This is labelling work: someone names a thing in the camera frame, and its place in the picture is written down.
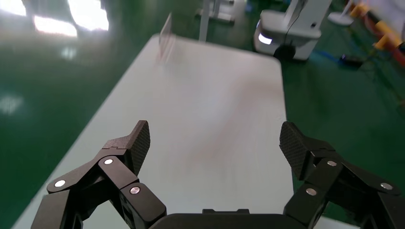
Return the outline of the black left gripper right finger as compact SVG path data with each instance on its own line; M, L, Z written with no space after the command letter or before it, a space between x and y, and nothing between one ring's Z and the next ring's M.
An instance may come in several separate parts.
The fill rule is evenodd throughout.
M362 229L404 228L405 198L392 182L349 163L328 142L305 136L292 122L282 124L279 141L302 181L285 205L285 215L312 229L333 203Z

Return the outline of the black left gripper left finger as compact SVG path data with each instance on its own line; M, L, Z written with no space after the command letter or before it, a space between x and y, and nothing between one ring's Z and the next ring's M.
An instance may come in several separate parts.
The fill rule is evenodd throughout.
M95 209L110 202L131 229L148 229L167 214L165 205L139 180L150 147L149 124L106 142L89 162L47 186L33 229L81 229Z

